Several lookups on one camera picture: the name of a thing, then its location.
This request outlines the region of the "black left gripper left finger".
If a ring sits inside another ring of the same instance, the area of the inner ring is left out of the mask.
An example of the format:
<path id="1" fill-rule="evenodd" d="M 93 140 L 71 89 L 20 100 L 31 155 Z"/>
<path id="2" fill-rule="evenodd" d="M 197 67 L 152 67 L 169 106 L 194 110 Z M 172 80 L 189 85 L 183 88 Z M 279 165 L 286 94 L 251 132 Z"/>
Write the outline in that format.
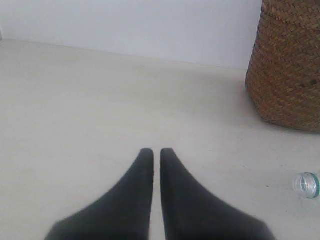
<path id="1" fill-rule="evenodd" d="M 124 176 L 97 201 L 57 222 L 47 240 L 147 240 L 154 184 L 154 153 L 140 150 Z"/>

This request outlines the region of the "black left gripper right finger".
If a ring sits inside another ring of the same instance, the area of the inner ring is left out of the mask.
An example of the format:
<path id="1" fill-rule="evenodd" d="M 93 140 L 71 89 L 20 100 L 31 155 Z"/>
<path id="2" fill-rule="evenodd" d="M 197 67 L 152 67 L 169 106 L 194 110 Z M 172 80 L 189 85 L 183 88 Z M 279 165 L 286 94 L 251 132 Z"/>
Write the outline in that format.
<path id="1" fill-rule="evenodd" d="M 168 240 L 273 240 L 268 226 L 203 187 L 171 148 L 160 152 L 160 190 Z"/>

